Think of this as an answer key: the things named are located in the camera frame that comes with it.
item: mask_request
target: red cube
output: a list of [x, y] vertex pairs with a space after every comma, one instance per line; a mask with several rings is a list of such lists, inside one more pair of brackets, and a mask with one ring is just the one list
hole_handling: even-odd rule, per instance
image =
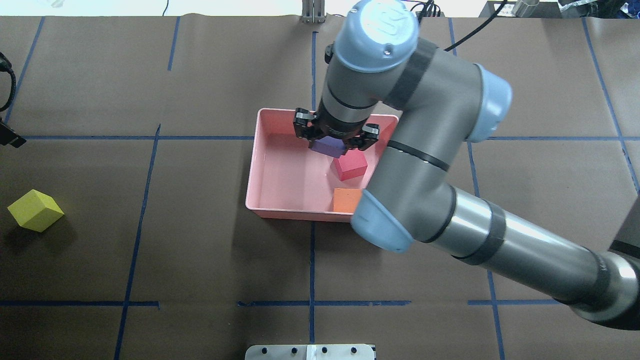
[[360, 150], [349, 150], [345, 155], [333, 159], [335, 169], [341, 181], [364, 176], [367, 172], [367, 160]]

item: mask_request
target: light blue joint cap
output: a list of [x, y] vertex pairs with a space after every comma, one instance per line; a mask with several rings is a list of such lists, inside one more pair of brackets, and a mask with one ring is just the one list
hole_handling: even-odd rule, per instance
[[475, 65], [480, 69], [482, 76], [482, 104], [476, 126], [467, 140], [481, 142], [491, 136], [504, 120], [511, 106], [513, 92], [505, 79], [487, 71], [480, 64]]
[[347, 14], [333, 50], [352, 70], [382, 72], [411, 56], [418, 31], [418, 20], [401, 1], [363, 0]]
[[362, 190], [351, 226], [365, 240], [385, 250], [405, 252], [414, 241], [404, 226], [367, 190]]

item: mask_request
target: robotic arm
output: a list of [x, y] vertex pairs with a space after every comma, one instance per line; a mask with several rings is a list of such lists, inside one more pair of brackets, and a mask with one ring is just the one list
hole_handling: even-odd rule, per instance
[[505, 117], [506, 81], [418, 38], [415, 17], [396, 0], [356, 4], [326, 59], [318, 111], [296, 114], [300, 137], [363, 150], [377, 138], [365, 123], [378, 101], [403, 111], [351, 220], [360, 236], [395, 252], [430, 243], [591, 322], [640, 329], [640, 244], [597, 254], [444, 181], [462, 142], [485, 140]]

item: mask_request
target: black wire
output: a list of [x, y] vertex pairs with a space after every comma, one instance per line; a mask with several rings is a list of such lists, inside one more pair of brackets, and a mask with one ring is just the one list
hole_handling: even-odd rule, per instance
[[500, 6], [497, 8], [497, 10], [493, 14], [491, 14], [491, 16], [489, 16], [489, 19], [486, 19], [485, 22], [483, 22], [475, 30], [471, 31], [469, 34], [467, 34], [465, 37], [460, 39], [458, 42], [456, 42], [452, 46], [449, 46], [447, 49], [444, 49], [444, 51], [451, 51], [451, 50], [455, 49], [458, 45], [462, 44], [463, 42], [467, 41], [470, 37], [472, 37], [475, 34], [477, 34], [478, 31], [484, 29], [485, 26], [489, 25], [491, 20], [495, 19], [495, 17], [498, 16], [498, 13], [500, 13], [500, 10], [502, 10], [504, 5], [507, 4], [507, 1], [509, 1], [509, 0], [502, 0], [502, 2], [500, 3]]
[[7, 99], [6, 103], [0, 108], [0, 111], [7, 110], [11, 103], [13, 102], [13, 98], [15, 98], [15, 73], [13, 69], [11, 69], [11, 62], [3, 53], [0, 53], [0, 59], [2, 59], [6, 63], [6, 72], [11, 76], [11, 90], [9, 91], [9, 99]]

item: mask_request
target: orange block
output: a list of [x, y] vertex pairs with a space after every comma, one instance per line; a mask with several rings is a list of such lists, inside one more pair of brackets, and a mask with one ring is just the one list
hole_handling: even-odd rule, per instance
[[362, 196], [362, 189], [333, 189], [333, 211], [354, 213]]

